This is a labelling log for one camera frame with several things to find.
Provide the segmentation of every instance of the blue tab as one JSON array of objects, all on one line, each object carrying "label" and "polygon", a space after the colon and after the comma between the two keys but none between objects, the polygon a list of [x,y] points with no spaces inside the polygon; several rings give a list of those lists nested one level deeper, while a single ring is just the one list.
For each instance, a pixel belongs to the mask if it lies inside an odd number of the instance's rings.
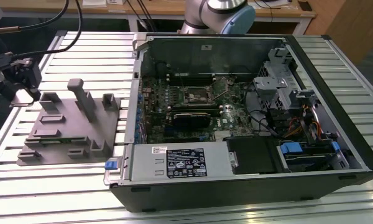
[{"label": "blue tab", "polygon": [[106,170],[118,170],[118,162],[107,161],[106,162]]},{"label": "blue tab", "polygon": [[340,150],[340,145],[339,145],[339,143],[338,143],[336,141],[332,141],[332,146],[334,146],[334,149],[335,149],[336,151]]},{"label": "blue tab", "polygon": [[299,142],[286,142],[280,146],[282,153],[303,153],[303,148]]},{"label": "blue tab", "polygon": [[287,154],[290,151],[288,151],[288,147],[286,146],[286,144],[283,144],[280,146],[280,150],[282,150],[282,153]]}]

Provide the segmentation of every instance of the white sticker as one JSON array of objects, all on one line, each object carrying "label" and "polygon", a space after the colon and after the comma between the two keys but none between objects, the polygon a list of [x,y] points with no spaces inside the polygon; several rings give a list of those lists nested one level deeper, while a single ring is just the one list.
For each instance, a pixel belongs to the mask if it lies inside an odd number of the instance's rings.
[{"label": "white sticker", "polygon": [[168,150],[167,146],[155,146],[155,147],[152,147],[152,153],[154,154],[167,153],[167,150]]},{"label": "white sticker", "polygon": [[126,13],[124,10],[108,10],[108,13]]},{"label": "white sticker", "polygon": [[212,50],[212,45],[202,45],[202,50]]}]

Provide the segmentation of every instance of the metal table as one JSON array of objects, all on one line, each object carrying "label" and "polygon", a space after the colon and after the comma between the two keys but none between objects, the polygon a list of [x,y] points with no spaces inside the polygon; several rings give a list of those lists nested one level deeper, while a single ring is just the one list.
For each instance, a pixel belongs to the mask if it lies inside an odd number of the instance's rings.
[{"label": "metal table", "polygon": [[[56,36],[63,48],[76,32]],[[95,95],[122,97],[115,154],[123,154],[124,128],[134,69],[134,33],[84,32],[76,46],[42,61],[40,89],[72,98],[67,81],[83,78]],[[347,113],[373,148],[373,87],[332,41],[320,36],[298,40]],[[104,163],[20,167],[18,154],[38,118],[40,104],[15,108],[0,131],[0,223],[372,223],[373,180],[319,200],[246,206],[130,213],[103,183]]]}]

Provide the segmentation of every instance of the black cable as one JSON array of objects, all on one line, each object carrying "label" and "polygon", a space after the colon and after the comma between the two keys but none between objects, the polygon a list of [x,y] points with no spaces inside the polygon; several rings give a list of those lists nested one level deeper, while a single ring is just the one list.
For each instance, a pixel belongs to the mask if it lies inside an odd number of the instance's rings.
[{"label": "black cable", "polygon": [[282,138],[280,134],[278,134],[278,132],[276,132],[268,125],[263,124],[263,122],[259,121],[254,116],[251,116],[251,118],[252,118],[252,120],[255,120],[255,121],[259,123],[259,125],[262,125],[263,127],[266,127],[266,129],[270,131],[270,133],[271,133],[275,137]]},{"label": "black cable", "polygon": [[251,88],[251,85],[252,85],[254,81],[255,81],[255,79],[250,82],[247,90],[244,92],[244,96],[243,96],[243,100],[242,100],[243,104],[246,103],[246,100],[247,100],[247,97],[248,97],[248,91],[250,91],[250,88]]},{"label": "black cable", "polygon": [[135,12],[135,14],[136,14],[136,16],[138,16],[139,20],[140,20],[140,21],[143,21],[143,19],[142,19],[140,15],[138,14],[138,12],[136,12],[136,10],[135,10],[135,7],[134,7],[134,6],[132,6],[132,4],[131,4],[131,1],[130,1],[130,0],[127,0],[127,3],[130,4],[131,9],[132,9],[132,11]]},{"label": "black cable", "polygon": [[127,2],[128,2],[128,4],[130,4],[130,6],[131,6],[132,11],[135,12],[135,14],[136,14],[136,16],[138,16],[138,18],[139,18],[139,21],[140,21],[142,26],[146,28],[147,31],[150,31],[150,30],[148,30],[147,23],[146,23],[146,21],[142,19],[140,15],[138,14],[138,12],[136,12],[136,10],[135,10],[135,7],[134,7],[132,4],[131,4],[131,1],[127,0]]},{"label": "black cable", "polygon": [[156,24],[155,24],[155,21],[154,21],[154,19],[152,19],[151,13],[150,13],[150,11],[148,11],[148,9],[147,9],[146,3],[144,3],[143,0],[139,0],[139,1],[142,2],[142,5],[144,6],[146,12],[147,12],[147,14],[148,14],[148,16],[150,16],[150,19],[151,19],[151,22],[152,22],[152,25],[154,25],[154,28],[155,28],[155,32],[158,32]]},{"label": "black cable", "polygon": [[30,26],[24,26],[24,27],[4,27],[0,28],[0,34],[11,34],[11,33],[16,33],[16,32],[22,32],[22,31],[27,31],[27,30],[32,30],[32,29],[38,29],[38,28],[43,28],[46,26],[48,26],[51,23],[54,23],[55,21],[58,21],[63,15],[66,14],[67,10],[70,7],[70,0],[66,0],[66,5],[63,10],[60,11],[60,13],[48,21],[35,24],[35,25],[30,25]]},{"label": "black cable", "polygon": [[280,9],[280,8],[272,8],[270,5],[268,5],[268,3],[266,2],[266,1],[263,1],[264,3],[266,3],[266,5],[268,6],[268,7],[263,7],[260,4],[259,4],[259,2],[255,0],[255,2],[256,2],[256,4],[258,4],[258,6],[259,7],[262,7],[262,8],[270,8],[270,12],[271,12],[271,22],[274,21],[274,14],[272,14],[272,10],[274,9]]},{"label": "black cable", "polygon": [[48,26],[51,23],[54,23],[55,21],[58,21],[63,17],[63,15],[66,14],[66,12],[68,10],[68,6],[70,6],[70,0],[66,0],[64,8],[60,11],[60,13],[55,16],[55,18],[52,18],[51,20],[48,20],[48,21],[46,21],[40,24],[20,27],[19,29],[23,31],[23,30],[32,30],[32,29],[38,29],[38,28]]},{"label": "black cable", "polygon": [[148,24],[150,24],[150,26],[151,26],[151,29],[152,29],[154,32],[156,32],[155,23],[154,23],[151,14],[150,14],[150,12],[148,12],[148,10],[147,10],[146,4],[144,4],[144,2],[142,2],[142,0],[138,0],[138,3],[139,3],[139,5],[140,5],[142,10],[143,10],[143,13],[144,13],[144,15],[146,15],[146,17],[147,17],[147,21],[148,21]]},{"label": "black cable", "polygon": [[79,0],[75,0],[75,1],[76,1],[76,5],[78,5],[78,13],[79,13],[79,30],[78,30],[78,34],[76,34],[76,37],[75,37],[72,43],[64,49],[43,50],[43,51],[35,51],[35,52],[28,52],[28,53],[15,55],[12,57],[12,60],[23,59],[23,58],[27,58],[27,57],[34,57],[34,56],[38,56],[38,55],[62,53],[62,52],[66,52],[67,50],[70,50],[75,46],[75,44],[76,44],[76,42],[80,38],[82,29],[83,29],[83,11],[82,11]]},{"label": "black cable", "polygon": [[262,118],[262,120],[260,120],[260,123],[259,123],[259,133],[258,133],[258,135],[260,135],[260,132],[270,132],[270,131],[262,130],[263,120],[267,120],[267,118]]}]

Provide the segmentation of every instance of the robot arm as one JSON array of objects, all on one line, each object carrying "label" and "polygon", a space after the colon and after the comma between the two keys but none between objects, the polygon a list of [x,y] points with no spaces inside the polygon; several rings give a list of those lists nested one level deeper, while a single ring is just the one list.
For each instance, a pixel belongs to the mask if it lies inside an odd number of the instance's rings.
[{"label": "robot arm", "polygon": [[0,94],[11,106],[28,106],[39,101],[42,73],[32,58],[12,60],[12,53],[0,54]]},{"label": "robot arm", "polygon": [[256,11],[248,0],[188,0],[183,34],[246,34]]},{"label": "robot arm", "polygon": [[11,52],[2,54],[7,51],[0,41],[0,95],[11,102],[11,106],[28,106],[40,99],[40,69],[32,58],[14,59]]}]

